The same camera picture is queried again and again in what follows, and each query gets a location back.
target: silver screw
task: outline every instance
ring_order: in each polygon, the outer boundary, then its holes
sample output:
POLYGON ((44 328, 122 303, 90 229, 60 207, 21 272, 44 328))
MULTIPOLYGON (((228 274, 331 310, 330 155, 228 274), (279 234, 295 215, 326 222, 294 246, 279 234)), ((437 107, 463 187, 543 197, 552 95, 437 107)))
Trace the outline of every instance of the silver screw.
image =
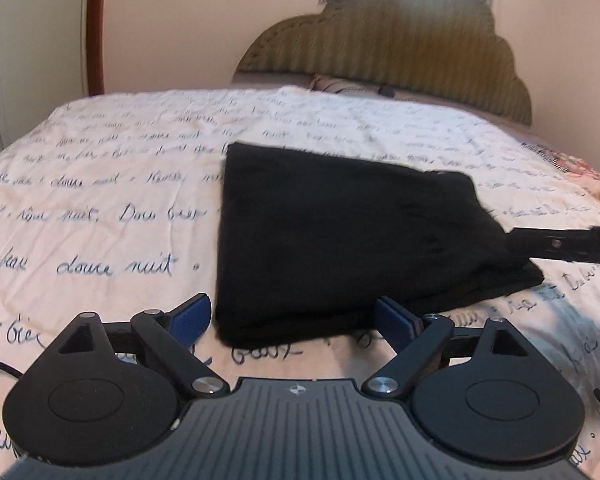
POLYGON ((216 394, 224 383, 217 377, 200 377, 191 383, 191 387, 200 394, 216 394))
POLYGON ((392 394, 399 386, 398 381, 391 377, 374 377, 366 385, 378 394, 392 394))

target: headboard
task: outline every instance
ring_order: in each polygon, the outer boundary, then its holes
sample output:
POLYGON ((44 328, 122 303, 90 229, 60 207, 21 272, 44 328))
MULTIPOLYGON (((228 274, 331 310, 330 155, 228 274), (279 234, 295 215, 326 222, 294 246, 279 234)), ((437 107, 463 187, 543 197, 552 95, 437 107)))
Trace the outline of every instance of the headboard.
POLYGON ((531 98, 483 0, 329 0, 263 32, 237 72, 328 74, 531 124, 531 98))

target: ribbed surface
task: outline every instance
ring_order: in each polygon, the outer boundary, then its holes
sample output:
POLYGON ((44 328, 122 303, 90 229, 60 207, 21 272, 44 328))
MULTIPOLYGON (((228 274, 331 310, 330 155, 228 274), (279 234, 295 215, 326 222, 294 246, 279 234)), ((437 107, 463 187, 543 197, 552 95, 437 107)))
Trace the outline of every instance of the ribbed surface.
POLYGON ((238 72, 328 74, 531 124, 531 99, 482 0, 330 0, 266 30, 238 72))
POLYGON ((195 402, 151 451, 76 470, 26 459, 3 480, 582 480, 568 462, 535 472, 481 470, 444 455, 396 402, 350 381, 244 380, 195 402))

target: brown wooden door frame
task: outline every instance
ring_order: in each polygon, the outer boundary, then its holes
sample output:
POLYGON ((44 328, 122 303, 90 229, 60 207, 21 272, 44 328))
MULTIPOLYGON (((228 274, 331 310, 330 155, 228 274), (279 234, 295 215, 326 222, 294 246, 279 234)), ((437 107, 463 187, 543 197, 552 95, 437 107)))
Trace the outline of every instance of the brown wooden door frame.
POLYGON ((102 23, 104 0, 87 0, 87 83, 89 95, 104 94, 104 69, 102 65, 102 23))

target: black cable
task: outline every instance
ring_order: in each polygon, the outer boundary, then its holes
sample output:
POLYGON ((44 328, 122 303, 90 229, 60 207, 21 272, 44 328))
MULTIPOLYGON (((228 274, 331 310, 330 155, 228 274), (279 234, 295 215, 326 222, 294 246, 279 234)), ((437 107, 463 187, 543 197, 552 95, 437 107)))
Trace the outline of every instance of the black cable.
POLYGON ((0 361, 0 370, 15 377, 16 379, 19 379, 22 377, 22 372, 19 372, 15 368, 10 367, 9 365, 7 365, 1 361, 0 361))

